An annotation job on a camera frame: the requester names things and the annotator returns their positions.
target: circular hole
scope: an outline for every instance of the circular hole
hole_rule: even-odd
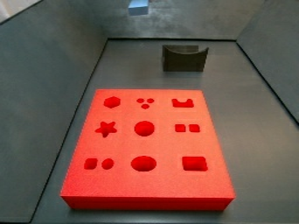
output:
[[[150,109],[150,105],[148,104],[143,104],[142,108],[143,109]]]
[[[139,172],[150,172],[156,167],[155,159],[147,156],[136,157],[131,165]]]
[[[114,167],[115,161],[111,158],[107,158],[103,163],[102,167],[104,170],[110,170]]]
[[[139,103],[143,103],[146,100],[144,100],[143,98],[139,98],[136,101],[138,101]]]
[[[150,98],[150,99],[147,99],[147,102],[148,103],[154,103],[155,102],[155,99]]]
[[[142,137],[148,137],[155,132],[155,125],[151,122],[143,121],[135,125],[135,133]]]

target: rectangular hole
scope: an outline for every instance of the rectangular hole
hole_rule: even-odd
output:
[[[183,157],[182,166],[186,171],[206,172],[208,170],[204,157]]]
[[[200,125],[199,124],[190,124],[190,131],[191,132],[200,132]]]
[[[96,158],[88,158],[86,160],[84,169],[94,170],[98,167],[99,160]]]
[[[186,132],[186,125],[184,124],[175,124],[175,131],[176,132]]]

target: small circular hole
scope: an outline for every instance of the small circular hole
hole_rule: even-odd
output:
[[[143,104],[142,108],[143,109],[150,109],[150,105],[148,104]]]
[[[102,167],[104,170],[110,170],[115,165],[115,161],[111,158],[107,158],[103,163],[102,163]]]
[[[144,100],[143,98],[139,98],[136,101],[138,101],[139,103],[143,103],[146,100]]]
[[[142,137],[148,137],[155,132],[155,125],[151,122],[143,121],[135,125],[135,133]]]
[[[147,102],[148,103],[154,103],[155,102],[155,99],[150,98],[150,99],[147,99]]]

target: red foam tray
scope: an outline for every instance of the red foam tray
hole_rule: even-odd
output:
[[[60,196],[75,209],[223,210],[235,192],[202,91],[98,90]]]

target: gray wall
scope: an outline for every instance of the gray wall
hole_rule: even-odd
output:
[[[130,17],[131,0],[94,0],[111,38],[236,39],[265,0],[152,0],[146,16]]]
[[[299,122],[299,1],[266,1],[238,43]]]
[[[84,1],[0,26],[0,222],[31,220],[107,38]]]

